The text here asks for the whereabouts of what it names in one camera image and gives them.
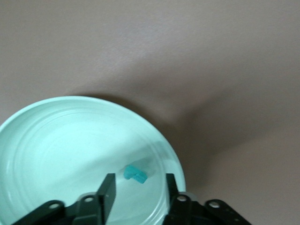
round plate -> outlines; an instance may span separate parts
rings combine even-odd
[[[141,184],[127,165],[146,172]],[[172,147],[148,121],[105,100],[69,96],[29,105],[0,127],[0,225],[11,225],[49,200],[66,206],[116,174],[108,225],[160,223],[167,212],[166,173],[185,191]]]

teal plastic piece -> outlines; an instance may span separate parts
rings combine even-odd
[[[124,168],[136,173],[126,180]],[[53,199],[66,206],[116,174],[107,225],[160,225],[168,210],[166,173],[185,181],[168,141],[148,121],[98,98],[55,97],[31,104],[0,126],[0,225]]]
[[[138,168],[134,167],[133,165],[128,165],[124,171],[125,179],[129,180],[130,178],[136,180],[137,182],[143,184],[147,180],[147,175],[139,170]]]

gray surface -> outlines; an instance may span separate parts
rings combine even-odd
[[[0,123],[87,95],[152,122],[201,202],[299,224],[298,0],[0,1]]]

